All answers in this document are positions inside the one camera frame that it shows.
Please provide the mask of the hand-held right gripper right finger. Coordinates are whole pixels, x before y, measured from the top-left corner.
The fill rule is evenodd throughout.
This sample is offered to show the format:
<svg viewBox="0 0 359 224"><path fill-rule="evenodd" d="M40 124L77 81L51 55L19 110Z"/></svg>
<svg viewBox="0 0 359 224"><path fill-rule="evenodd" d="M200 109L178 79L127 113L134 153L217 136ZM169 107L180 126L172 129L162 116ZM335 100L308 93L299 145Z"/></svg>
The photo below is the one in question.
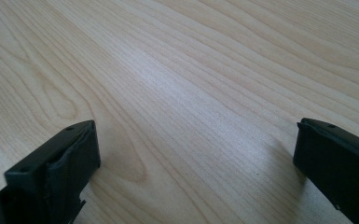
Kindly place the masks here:
<svg viewBox="0 0 359 224"><path fill-rule="evenodd" d="M336 125L302 119L294 165L351 222L359 224L359 137Z"/></svg>

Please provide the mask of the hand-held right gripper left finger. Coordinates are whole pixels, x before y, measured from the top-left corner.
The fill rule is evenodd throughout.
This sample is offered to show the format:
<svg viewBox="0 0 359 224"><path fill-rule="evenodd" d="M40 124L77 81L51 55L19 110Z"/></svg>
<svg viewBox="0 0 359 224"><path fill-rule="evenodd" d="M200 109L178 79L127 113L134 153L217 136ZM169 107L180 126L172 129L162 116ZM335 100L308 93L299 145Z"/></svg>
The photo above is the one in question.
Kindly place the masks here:
<svg viewBox="0 0 359 224"><path fill-rule="evenodd" d="M69 126L5 171L0 200L7 224L72 224L81 191L100 167L95 122Z"/></svg>

